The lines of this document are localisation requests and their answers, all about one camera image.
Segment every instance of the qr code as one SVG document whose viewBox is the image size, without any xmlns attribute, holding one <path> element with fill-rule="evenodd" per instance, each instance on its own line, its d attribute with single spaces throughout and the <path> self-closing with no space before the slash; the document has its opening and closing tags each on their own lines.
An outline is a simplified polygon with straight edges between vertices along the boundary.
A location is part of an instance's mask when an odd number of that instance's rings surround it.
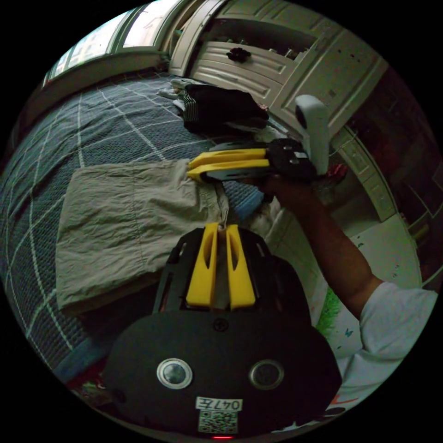
<svg viewBox="0 0 443 443">
<path fill-rule="evenodd" d="M 200 411 L 199 432 L 212 434 L 236 434 L 237 412 Z"/>
</svg>

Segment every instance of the khaki shorts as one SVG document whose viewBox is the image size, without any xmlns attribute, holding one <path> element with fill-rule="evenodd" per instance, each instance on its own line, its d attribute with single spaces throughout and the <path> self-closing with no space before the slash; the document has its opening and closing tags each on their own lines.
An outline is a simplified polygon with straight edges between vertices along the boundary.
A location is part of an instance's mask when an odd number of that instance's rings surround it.
<svg viewBox="0 0 443 443">
<path fill-rule="evenodd" d="M 55 253 L 64 314 L 96 309 L 155 283 L 182 235 L 226 223 L 222 187 L 187 178 L 187 164 L 110 164 L 74 172 Z"/>
</svg>

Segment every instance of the screw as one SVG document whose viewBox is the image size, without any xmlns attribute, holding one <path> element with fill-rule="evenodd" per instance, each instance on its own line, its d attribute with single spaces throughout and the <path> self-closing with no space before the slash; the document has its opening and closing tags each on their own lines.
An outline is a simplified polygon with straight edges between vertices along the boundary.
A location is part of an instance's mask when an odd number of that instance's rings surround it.
<svg viewBox="0 0 443 443">
<path fill-rule="evenodd" d="M 228 329 L 229 323 L 224 318 L 218 318 L 214 321 L 213 326 L 217 332 L 224 332 Z"/>
</svg>

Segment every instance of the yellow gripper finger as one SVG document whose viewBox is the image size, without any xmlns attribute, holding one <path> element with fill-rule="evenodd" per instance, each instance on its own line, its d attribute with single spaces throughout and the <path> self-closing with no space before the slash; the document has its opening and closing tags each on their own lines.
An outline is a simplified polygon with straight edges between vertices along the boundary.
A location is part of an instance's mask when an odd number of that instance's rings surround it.
<svg viewBox="0 0 443 443">
<path fill-rule="evenodd" d="M 228 179 L 229 171 L 236 169 L 249 169 L 249 168 L 269 168 L 269 160 L 240 160 L 237 162 L 228 163 L 214 163 L 208 165 L 197 166 L 196 168 L 188 171 L 187 176 L 195 181 L 204 182 L 202 174 L 211 173 L 215 171 L 226 171 L 226 178 Z"/>
<path fill-rule="evenodd" d="M 218 223 L 205 226 L 200 250 L 186 295 L 189 306 L 210 308 L 214 301 Z"/>
<path fill-rule="evenodd" d="M 239 228 L 230 225 L 226 229 L 227 273 L 231 310 L 255 305 L 254 289 L 241 244 Z"/>
<path fill-rule="evenodd" d="M 260 160 L 264 159 L 265 155 L 265 149 L 232 149 L 225 151 L 204 152 L 189 162 L 189 169 L 214 163 L 237 162 L 241 160 Z"/>
</svg>

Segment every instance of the white t-shirt sleeve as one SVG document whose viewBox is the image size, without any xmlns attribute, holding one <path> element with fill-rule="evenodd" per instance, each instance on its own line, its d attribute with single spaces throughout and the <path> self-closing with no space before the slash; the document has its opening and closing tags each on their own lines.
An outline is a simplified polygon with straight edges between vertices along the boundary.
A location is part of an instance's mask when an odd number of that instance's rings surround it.
<svg viewBox="0 0 443 443">
<path fill-rule="evenodd" d="M 383 383 L 414 346 L 436 300 L 433 291 L 382 283 L 360 315 L 363 348 L 338 361 L 343 378 L 341 391 L 365 390 Z"/>
<path fill-rule="evenodd" d="M 382 283 L 360 316 L 363 349 L 383 360 L 405 358 L 423 331 L 436 300 L 433 291 Z"/>
</svg>

